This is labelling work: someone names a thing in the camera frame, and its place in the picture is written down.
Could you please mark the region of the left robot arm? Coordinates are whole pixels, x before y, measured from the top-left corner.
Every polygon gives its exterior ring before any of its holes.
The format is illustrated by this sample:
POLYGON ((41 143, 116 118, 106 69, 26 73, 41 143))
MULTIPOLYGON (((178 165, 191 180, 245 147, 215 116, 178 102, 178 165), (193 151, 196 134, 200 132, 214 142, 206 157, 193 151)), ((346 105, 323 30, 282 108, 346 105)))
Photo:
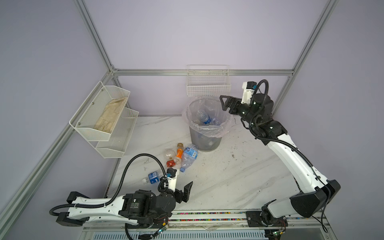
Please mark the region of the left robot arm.
POLYGON ((57 217, 56 222, 66 227, 81 227, 86 222, 124 223, 130 229, 154 228, 166 223, 172 216, 177 203, 188 202, 193 182, 184 190, 167 190, 159 195, 151 191, 138 190, 133 194, 117 197, 109 205, 110 199, 89 199, 72 192, 68 198, 66 212, 50 214, 57 217))

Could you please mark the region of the red cap round bottle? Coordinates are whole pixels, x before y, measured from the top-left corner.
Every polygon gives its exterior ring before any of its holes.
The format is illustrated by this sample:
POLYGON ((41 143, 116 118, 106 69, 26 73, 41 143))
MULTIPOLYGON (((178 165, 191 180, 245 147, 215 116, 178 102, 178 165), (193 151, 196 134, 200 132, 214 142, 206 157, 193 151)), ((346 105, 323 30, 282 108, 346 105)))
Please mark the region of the red cap round bottle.
POLYGON ((166 165, 168 168, 172 168, 176 165, 176 162, 174 160, 169 160, 166 162, 166 165))

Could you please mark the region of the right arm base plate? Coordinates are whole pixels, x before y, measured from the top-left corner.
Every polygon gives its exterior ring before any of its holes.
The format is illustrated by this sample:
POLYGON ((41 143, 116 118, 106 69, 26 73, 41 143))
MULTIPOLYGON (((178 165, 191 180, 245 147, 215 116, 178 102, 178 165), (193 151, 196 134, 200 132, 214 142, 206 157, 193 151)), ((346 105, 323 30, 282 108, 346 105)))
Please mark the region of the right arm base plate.
POLYGON ((283 227, 288 225, 286 217, 274 218, 267 211, 247 211, 246 219, 249 227, 283 227))

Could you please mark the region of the crushed clear round bottle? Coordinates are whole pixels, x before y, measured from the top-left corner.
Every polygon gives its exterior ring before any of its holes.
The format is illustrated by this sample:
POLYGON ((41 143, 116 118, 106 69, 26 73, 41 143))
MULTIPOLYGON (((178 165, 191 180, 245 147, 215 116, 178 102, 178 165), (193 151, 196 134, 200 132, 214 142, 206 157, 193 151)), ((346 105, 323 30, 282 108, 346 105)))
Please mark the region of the crushed clear round bottle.
POLYGON ((166 161, 173 160, 176 157, 176 152, 173 149, 164 150, 164 158, 166 161))

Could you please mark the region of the crushed bottle blue label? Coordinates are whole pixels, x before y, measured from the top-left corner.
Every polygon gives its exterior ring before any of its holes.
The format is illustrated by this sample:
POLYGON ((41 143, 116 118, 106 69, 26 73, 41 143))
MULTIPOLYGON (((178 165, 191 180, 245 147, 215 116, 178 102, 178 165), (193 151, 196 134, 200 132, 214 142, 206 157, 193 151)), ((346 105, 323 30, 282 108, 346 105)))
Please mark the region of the crushed bottle blue label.
POLYGON ((188 145, 183 152, 180 171, 184 173, 197 159, 198 148, 194 144, 188 145))

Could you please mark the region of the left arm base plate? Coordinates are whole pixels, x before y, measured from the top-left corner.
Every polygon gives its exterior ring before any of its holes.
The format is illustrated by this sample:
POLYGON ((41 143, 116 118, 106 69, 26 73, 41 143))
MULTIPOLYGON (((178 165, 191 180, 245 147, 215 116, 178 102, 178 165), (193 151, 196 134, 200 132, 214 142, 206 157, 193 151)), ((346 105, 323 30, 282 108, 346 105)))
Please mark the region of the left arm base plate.
POLYGON ((162 215, 150 215, 146 217, 138 217, 136 219, 137 225, 125 224, 128 229, 148 229, 160 227, 161 224, 167 222, 172 214, 162 214, 162 215))

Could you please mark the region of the blue cap water bottle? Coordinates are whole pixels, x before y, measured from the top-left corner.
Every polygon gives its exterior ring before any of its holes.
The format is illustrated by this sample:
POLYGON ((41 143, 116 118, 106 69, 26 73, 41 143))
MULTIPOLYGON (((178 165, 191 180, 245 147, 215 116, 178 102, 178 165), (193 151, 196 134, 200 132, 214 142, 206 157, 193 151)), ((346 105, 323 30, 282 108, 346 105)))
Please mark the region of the blue cap water bottle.
POLYGON ((164 176, 164 173, 161 170, 154 171, 149 173, 145 178, 143 178, 142 183, 144 185, 155 184, 155 183, 158 183, 163 176, 164 176))

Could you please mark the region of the orange label juice bottle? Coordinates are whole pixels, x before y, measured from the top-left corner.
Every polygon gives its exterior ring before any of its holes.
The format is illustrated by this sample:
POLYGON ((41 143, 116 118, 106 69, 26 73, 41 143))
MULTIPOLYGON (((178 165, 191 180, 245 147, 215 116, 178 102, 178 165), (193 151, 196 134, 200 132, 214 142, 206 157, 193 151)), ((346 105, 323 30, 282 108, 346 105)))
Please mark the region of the orange label juice bottle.
POLYGON ((177 151, 174 161, 176 164, 180 164, 182 162, 182 155, 184 152, 184 145, 182 143, 177 144, 177 151))

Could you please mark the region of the clear bottle white cap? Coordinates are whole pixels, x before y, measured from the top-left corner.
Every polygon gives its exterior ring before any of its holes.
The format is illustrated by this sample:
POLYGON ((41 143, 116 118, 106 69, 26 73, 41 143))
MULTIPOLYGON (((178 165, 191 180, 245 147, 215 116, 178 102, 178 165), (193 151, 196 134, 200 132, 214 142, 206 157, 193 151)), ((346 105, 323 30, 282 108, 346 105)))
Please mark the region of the clear bottle white cap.
POLYGON ((215 116, 212 118, 212 125, 213 126, 220 126, 227 120, 227 117, 225 116, 215 116))

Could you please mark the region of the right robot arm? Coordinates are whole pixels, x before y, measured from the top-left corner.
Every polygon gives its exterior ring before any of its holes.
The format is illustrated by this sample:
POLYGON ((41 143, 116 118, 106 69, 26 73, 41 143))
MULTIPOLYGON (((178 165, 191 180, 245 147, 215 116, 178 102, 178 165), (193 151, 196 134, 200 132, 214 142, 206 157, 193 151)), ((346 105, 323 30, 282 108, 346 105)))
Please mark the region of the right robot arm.
POLYGON ((238 115, 243 126, 255 139, 270 148, 293 175, 299 193, 282 200, 272 200, 262 207, 261 223, 271 226, 278 219, 291 214, 309 218, 327 204, 341 189, 336 180, 328 180, 296 147, 288 131, 273 120, 273 101, 266 94, 254 94, 249 103, 240 98, 220 96, 222 109, 238 115))

